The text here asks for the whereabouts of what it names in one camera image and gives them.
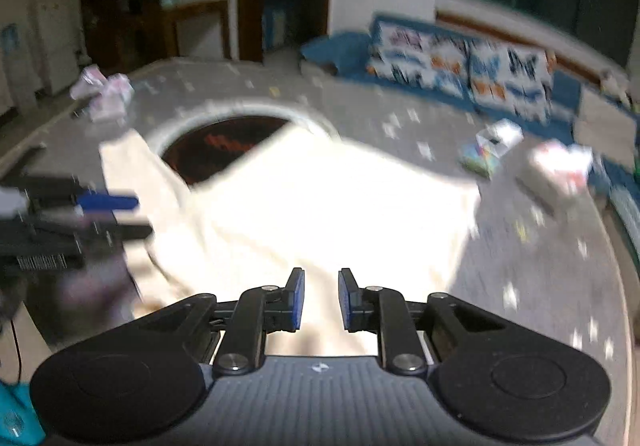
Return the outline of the cream sweatshirt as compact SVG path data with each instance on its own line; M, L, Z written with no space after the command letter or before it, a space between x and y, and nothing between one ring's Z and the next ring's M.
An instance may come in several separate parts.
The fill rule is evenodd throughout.
M413 301L444 291L480 203L472 180L295 124L192 187L136 132L103 144L100 156L106 186L136 194L138 217L154 229L126 249L136 316L197 293L232 301L304 271L302 325L268 338L273 355L373 354L372 334L343 327L338 272Z

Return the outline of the left butterfly pillow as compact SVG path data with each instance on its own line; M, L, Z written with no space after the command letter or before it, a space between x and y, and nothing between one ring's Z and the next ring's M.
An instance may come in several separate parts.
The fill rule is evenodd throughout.
M466 99L468 58L468 44L457 36L381 21L366 69L379 79Z

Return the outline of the clear plastic toy box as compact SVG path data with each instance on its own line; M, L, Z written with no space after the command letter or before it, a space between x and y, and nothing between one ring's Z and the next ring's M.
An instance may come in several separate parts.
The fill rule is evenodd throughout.
M463 145L459 150L458 161L466 170L486 180L491 180L501 166L500 159L478 143Z

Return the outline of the black induction cooktop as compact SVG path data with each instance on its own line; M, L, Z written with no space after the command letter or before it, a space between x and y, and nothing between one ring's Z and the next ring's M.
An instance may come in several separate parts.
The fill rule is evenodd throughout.
M239 116L210 122L180 135L162 154L184 182L196 185L227 169L255 146L273 136L288 120Z

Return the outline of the white remote control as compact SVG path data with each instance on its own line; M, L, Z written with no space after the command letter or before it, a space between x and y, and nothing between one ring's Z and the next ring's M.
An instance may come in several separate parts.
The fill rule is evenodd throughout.
M476 134L480 148L500 159L524 140L523 130L508 119L501 119Z

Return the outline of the right butterfly pillow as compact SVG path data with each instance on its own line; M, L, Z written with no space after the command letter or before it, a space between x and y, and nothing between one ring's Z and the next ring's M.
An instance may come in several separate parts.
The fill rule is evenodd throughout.
M477 105L547 124L555 57L538 47L474 41L469 81Z

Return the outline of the white tissue box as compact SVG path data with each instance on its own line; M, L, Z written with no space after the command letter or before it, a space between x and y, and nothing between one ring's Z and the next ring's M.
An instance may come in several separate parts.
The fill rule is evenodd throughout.
M546 140L526 154L516 179L547 213L563 216L585 195L592 165L590 147Z

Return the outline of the pink tissue pack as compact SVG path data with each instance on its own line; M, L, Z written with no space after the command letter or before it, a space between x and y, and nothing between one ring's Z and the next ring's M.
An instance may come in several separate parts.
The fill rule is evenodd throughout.
M84 104L80 111L92 122L123 119L133 97L134 87L126 74L104 76L96 65L83 68L70 88L70 98Z

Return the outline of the grey cushion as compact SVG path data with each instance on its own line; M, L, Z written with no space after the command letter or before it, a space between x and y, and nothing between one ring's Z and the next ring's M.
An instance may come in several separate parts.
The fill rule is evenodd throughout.
M611 104L591 88L582 89L573 128L576 143L590 147L632 172L636 134L637 121L625 110Z

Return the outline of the butterfly pillow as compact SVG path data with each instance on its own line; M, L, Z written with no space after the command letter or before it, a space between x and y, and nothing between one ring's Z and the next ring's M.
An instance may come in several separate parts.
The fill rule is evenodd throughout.
M457 36L381 21L366 69L379 79L466 99L468 58L468 44Z
M555 57L538 47L474 41L469 81L477 105L547 124Z

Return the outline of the blue corner sofa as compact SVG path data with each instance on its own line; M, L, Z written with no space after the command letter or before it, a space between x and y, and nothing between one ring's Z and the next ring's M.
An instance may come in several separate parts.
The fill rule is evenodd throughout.
M638 237L638 114L560 69L551 50L378 14L368 31L322 36L306 43L300 56L345 79L396 86L509 120L546 140L591 148L601 160L593 180L627 234Z

